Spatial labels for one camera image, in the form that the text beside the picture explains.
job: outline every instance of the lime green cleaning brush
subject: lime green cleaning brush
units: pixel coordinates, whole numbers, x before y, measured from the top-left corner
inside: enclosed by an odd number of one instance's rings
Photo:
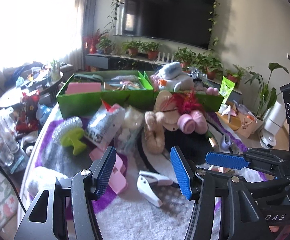
[[[78,155],[86,148],[86,144],[80,141],[84,135],[82,127],[83,123],[79,117],[68,118],[55,127],[52,139],[64,147],[73,146],[73,154]]]

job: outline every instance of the black cable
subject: black cable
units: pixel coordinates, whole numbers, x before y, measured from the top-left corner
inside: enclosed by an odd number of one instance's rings
[[[9,176],[6,174],[5,170],[3,170],[3,168],[1,167],[1,165],[0,165],[0,172],[3,174],[3,176],[4,176],[4,177],[8,180],[8,182],[11,184],[11,186],[12,186],[14,192],[15,192],[15,195],[16,195],[16,197],[18,198],[18,202],[20,203],[20,205],[21,205],[21,207],[22,207],[24,213],[26,213],[26,209],[25,209],[25,207],[23,206],[23,203],[22,203],[22,201],[21,201],[20,195],[18,194],[18,191],[16,190],[16,187],[14,186],[14,184],[13,184],[12,180],[9,178]]]

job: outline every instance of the white clip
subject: white clip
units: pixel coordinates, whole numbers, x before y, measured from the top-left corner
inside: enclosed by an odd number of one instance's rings
[[[157,207],[163,205],[162,201],[155,195],[150,187],[150,184],[157,183],[158,186],[169,186],[173,181],[166,176],[149,171],[140,171],[138,174],[137,188],[138,191],[150,203]]]

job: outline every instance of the blue textured pad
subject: blue textured pad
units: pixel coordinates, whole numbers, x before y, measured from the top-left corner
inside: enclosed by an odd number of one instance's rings
[[[111,150],[109,151],[109,154],[108,154],[106,160],[104,161],[104,164],[103,164],[101,170],[99,171],[97,178],[96,178],[96,181],[97,181],[96,185],[97,186],[96,186],[95,194],[97,195],[98,198],[103,196],[105,193],[105,190],[107,188],[108,181],[109,181],[109,178],[112,174],[115,162],[116,162],[116,149],[114,147],[112,147]]]
[[[236,170],[241,170],[249,166],[249,162],[247,162],[243,156],[216,152],[207,153],[206,162],[210,165]]]
[[[170,150],[170,160],[176,174],[180,191],[186,197],[186,199],[190,199],[192,196],[192,190],[190,188],[190,177],[186,172],[183,162],[181,161],[175,147]]]

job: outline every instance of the gray curtain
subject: gray curtain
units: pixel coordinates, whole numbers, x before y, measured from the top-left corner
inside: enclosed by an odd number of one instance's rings
[[[75,8],[77,8],[77,23],[82,26],[77,27],[77,31],[80,32],[77,35],[85,37],[93,34],[94,26],[94,14],[95,14],[96,0],[75,0]],[[64,59],[64,62],[73,64],[75,70],[85,70],[85,48],[83,42],[81,47],[72,51]]]

